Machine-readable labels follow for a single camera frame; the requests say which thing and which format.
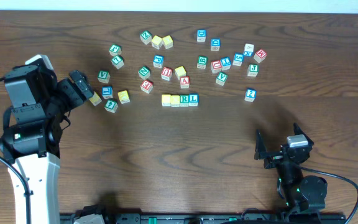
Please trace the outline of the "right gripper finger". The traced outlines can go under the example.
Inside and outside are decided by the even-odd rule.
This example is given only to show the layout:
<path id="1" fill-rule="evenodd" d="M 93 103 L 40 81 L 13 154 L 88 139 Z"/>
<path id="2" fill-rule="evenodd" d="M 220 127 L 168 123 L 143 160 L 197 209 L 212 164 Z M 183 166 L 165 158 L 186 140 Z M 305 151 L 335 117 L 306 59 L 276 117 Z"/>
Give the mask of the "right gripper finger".
<path id="1" fill-rule="evenodd" d="M 265 159 L 266 157 L 267 157 L 267 150 L 264 144 L 264 140 L 262 138 L 260 131 L 257 129 L 254 159 L 261 160 L 261 159 Z"/>
<path id="2" fill-rule="evenodd" d="M 300 134 L 304 135 L 304 137 L 308 141 L 309 146 L 314 145 L 314 142 L 307 136 L 307 134 L 305 134 L 305 132 L 299 127 L 297 123 L 293 123 L 293 130 L 295 135 L 300 135 Z"/>

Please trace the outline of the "yellow C block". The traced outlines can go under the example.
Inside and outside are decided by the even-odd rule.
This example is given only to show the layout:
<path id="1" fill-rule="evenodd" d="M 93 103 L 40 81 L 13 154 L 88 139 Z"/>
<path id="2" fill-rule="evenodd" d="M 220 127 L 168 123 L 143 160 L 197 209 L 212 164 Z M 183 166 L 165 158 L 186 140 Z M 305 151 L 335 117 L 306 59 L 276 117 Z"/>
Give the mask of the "yellow C block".
<path id="1" fill-rule="evenodd" d="M 171 106 L 171 95 L 162 95 L 161 103 L 162 106 Z"/>

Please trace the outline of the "yellow O block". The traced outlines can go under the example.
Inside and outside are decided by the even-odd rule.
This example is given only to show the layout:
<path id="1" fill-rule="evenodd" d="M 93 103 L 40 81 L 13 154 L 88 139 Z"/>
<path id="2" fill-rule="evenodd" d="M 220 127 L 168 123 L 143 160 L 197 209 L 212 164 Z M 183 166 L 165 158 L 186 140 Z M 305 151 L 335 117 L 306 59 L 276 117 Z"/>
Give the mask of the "yellow O block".
<path id="1" fill-rule="evenodd" d="M 171 95 L 170 105 L 171 107 L 180 107 L 180 95 Z"/>

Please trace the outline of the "green R block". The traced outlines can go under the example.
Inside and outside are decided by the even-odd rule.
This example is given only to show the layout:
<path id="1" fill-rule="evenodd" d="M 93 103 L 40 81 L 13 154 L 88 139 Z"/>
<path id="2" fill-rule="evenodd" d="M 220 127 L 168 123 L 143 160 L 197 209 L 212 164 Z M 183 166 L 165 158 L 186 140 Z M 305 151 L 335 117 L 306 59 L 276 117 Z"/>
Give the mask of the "green R block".
<path id="1" fill-rule="evenodd" d="M 189 107 L 189 95 L 180 95 L 180 107 Z"/>

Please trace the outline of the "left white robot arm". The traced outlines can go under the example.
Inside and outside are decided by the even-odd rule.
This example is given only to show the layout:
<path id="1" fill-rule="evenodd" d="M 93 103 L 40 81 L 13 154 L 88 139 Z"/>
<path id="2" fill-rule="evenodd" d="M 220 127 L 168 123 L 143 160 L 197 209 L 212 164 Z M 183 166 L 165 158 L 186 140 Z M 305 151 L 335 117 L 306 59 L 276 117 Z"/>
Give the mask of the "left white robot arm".
<path id="1" fill-rule="evenodd" d="M 60 124 L 94 94 L 86 75 L 73 70 L 58 81 L 35 65 L 15 68 L 4 81 L 12 106 L 6 110 L 0 148 L 11 172 L 17 223 L 60 223 L 58 204 Z"/>

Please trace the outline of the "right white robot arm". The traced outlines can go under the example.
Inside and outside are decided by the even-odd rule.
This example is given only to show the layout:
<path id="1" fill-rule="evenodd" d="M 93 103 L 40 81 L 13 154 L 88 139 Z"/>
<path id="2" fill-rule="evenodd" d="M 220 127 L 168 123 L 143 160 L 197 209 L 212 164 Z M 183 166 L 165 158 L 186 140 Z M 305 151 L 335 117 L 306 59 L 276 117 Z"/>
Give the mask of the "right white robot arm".
<path id="1" fill-rule="evenodd" d="M 269 152 L 260 131 L 256 131 L 255 160 L 263 160 L 265 169 L 278 172 L 278 192 L 288 204 L 287 215 L 314 213 L 325 208 L 328 184 L 322 177 L 304 176 L 300 164 L 310 158 L 314 142 L 296 123 L 294 135 L 278 151 Z"/>

